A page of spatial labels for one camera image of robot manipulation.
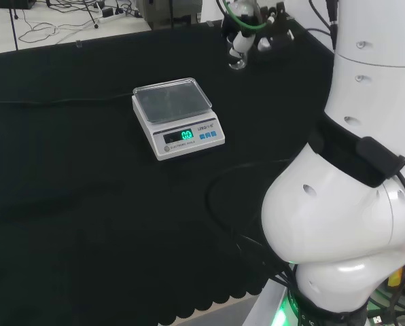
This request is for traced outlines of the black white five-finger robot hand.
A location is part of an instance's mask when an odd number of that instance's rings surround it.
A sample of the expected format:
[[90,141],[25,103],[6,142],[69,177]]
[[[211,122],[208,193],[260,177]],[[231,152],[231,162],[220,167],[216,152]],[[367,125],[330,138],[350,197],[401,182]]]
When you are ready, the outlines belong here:
[[228,66],[242,70],[249,52],[269,52],[293,42],[284,2],[261,7],[257,1],[217,1],[223,19],[222,37],[226,40]]

